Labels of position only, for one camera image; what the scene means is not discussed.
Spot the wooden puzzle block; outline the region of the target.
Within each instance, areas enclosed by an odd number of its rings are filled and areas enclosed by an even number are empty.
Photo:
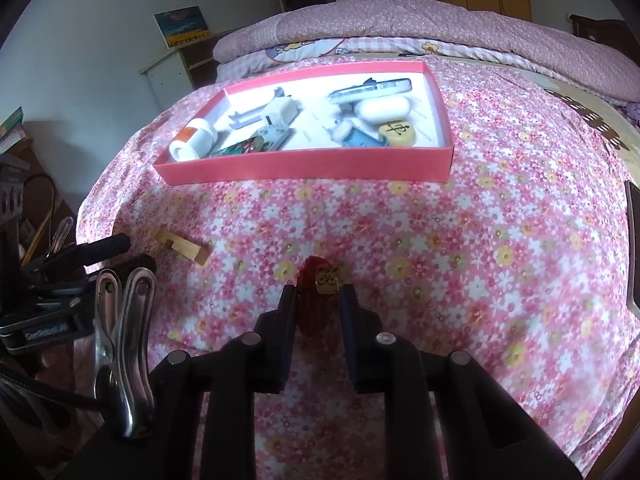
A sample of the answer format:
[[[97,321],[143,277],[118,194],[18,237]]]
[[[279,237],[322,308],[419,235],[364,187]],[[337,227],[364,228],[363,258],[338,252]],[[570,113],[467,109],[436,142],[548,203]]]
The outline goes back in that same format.
[[[165,228],[158,228],[153,233],[154,245],[150,250],[152,257],[156,257],[164,249],[170,249],[183,258],[186,258],[198,266],[205,266],[209,257],[209,250],[186,238],[170,232]]]

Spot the red strawberry charm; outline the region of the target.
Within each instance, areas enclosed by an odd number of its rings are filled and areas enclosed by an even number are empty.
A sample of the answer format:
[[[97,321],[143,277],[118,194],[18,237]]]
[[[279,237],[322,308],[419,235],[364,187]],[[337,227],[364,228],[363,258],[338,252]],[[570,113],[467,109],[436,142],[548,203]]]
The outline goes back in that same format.
[[[296,278],[299,311],[297,325],[306,337],[318,337],[328,326],[337,305],[343,277],[338,266],[318,256],[309,256]]]

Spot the blue correction tape dispenser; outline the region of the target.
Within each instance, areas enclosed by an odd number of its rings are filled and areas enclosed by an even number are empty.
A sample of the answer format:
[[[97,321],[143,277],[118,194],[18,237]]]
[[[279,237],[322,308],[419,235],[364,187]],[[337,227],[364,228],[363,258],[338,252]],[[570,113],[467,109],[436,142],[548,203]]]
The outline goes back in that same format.
[[[367,99],[382,98],[383,96],[394,96],[395,94],[406,93],[411,90],[412,83],[409,78],[381,81],[369,78],[359,86],[335,90],[326,98],[331,104],[347,104]]]

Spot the silver metal clamp right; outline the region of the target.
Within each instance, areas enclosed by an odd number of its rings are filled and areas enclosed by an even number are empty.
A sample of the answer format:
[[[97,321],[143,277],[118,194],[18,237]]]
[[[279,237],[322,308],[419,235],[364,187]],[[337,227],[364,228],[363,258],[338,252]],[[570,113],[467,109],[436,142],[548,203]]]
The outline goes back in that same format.
[[[125,283],[111,269],[96,279],[93,393],[103,419],[126,437],[140,432],[154,410],[148,340],[155,293],[155,275],[144,266]]]

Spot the white orange tape roll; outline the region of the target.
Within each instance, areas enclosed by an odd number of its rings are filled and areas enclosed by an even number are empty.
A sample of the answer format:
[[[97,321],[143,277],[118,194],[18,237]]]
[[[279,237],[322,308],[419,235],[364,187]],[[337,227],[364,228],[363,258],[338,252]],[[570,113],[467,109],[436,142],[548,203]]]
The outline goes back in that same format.
[[[203,118],[194,118],[183,127],[169,144],[175,162],[190,162],[206,158],[218,141],[218,133]]]

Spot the pink floral bed sheet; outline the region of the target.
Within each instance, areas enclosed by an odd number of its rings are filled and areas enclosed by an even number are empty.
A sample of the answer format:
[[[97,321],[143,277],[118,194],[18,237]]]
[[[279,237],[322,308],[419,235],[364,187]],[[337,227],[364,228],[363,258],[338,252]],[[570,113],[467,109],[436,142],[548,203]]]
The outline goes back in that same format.
[[[212,351],[249,330],[310,256],[418,348],[469,351],[590,471],[639,387],[626,304],[630,172],[597,131],[516,70],[430,56],[454,130],[443,184],[282,180],[169,186],[153,164],[215,94],[136,132],[81,204],[76,236],[159,228],[210,250],[162,249],[149,357]]]

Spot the white bedside shelf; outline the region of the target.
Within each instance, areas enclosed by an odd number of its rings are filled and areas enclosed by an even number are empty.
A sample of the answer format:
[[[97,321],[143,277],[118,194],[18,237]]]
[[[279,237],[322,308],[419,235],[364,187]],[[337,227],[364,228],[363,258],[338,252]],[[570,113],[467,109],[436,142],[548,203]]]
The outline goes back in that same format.
[[[161,110],[216,81],[218,62],[214,59],[214,47],[224,36],[226,33],[222,32],[168,49],[140,68],[139,74],[148,82]]]

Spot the grey power adapter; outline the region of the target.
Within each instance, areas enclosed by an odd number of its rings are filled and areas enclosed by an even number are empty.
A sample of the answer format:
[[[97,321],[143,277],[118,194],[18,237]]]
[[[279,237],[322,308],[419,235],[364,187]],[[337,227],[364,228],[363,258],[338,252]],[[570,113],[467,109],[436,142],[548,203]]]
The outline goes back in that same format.
[[[288,125],[266,125],[254,133],[255,138],[262,140],[262,152],[276,152],[288,143],[293,129]]]

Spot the white usb charger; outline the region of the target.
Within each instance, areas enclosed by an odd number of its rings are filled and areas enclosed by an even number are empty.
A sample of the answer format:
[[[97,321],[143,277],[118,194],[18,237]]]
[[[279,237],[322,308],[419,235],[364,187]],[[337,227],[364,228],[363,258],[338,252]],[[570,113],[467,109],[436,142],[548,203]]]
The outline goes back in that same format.
[[[291,125],[298,115],[296,102],[289,96],[274,98],[262,110],[262,120],[267,125]]]

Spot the blue yellow picture book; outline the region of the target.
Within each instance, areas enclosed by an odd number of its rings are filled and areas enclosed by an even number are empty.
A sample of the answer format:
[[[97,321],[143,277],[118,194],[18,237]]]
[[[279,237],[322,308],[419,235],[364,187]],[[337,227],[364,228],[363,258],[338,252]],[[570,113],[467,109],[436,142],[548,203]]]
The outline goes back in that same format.
[[[154,15],[154,20],[168,49],[183,47],[210,36],[198,6],[160,12]]]

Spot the black smartphone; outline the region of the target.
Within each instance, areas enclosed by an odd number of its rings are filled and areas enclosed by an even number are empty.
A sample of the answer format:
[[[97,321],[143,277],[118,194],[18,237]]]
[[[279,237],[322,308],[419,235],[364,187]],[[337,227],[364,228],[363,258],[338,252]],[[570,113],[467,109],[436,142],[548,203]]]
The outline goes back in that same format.
[[[640,318],[639,312],[639,188],[631,180],[625,182],[629,240],[627,307]]]

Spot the pink shallow cardboard box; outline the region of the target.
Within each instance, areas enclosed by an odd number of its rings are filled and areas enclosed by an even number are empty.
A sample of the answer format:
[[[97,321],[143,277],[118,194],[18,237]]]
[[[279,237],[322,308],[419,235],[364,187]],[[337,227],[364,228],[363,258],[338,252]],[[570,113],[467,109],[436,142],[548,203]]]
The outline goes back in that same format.
[[[345,148],[331,139],[331,130],[343,120],[350,120],[371,136],[380,136],[378,127],[382,124],[368,124],[356,116],[359,102],[331,104],[326,98],[335,90],[359,86],[369,78],[411,80],[411,91],[395,94],[411,103],[411,112],[404,119],[416,130],[416,143],[411,148]],[[189,122],[206,119],[218,133],[212,151],[226,148],[267,125],[261,119],[233,130],[229,115],[266,104],[278,87],[298,107],[297,117],[288,125],[292,136],[280,151],[175,162],[168,145],[153,164],[156,172],[170,185],[269,179],[447,181],[454,156],[449,117],[435,77],[422,61],[317,65],[244,80],[218,91]]]

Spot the yellow chess piece disc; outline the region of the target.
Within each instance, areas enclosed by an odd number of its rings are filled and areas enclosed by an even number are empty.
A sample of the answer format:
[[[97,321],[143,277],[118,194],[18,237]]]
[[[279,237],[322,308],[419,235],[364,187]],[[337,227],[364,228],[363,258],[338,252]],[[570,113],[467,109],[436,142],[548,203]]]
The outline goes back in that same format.
[[[386,122],[378,127],[378,134],[393,148],[411,148],[416,143],[416,130],[406,120]]]

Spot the white oval case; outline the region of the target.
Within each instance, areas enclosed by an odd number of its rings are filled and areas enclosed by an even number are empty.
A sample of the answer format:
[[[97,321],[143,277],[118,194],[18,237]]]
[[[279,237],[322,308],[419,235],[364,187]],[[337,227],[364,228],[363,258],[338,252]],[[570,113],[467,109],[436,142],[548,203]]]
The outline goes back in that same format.
[[[411,112],[411,103],[404,96],[382,96],[359,102],[356,116],[368,124],[384,124],[404,120]]]

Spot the purple quilted duvet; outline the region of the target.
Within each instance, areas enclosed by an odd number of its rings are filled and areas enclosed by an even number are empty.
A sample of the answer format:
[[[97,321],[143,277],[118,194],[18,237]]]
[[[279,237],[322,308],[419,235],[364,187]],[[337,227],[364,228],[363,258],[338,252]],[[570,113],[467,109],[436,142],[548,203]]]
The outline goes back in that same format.
[[[347,0],[270,16],[219,40],[229,63],[279,44],[324,38],[414,38],[515,54],[604,96],[639,99],[639,66],[605,44],[489,11],[437,0]]]

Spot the dark wooden headboard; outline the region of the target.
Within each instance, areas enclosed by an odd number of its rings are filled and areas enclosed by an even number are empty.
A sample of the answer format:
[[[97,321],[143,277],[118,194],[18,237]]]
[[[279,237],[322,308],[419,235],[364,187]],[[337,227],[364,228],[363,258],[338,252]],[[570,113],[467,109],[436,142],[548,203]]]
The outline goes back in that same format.
[[[640,63],[640,46],[625,21],[594,20],[585,16],[570,14],[573,35],[605,44],[619,50],[631,61]]]

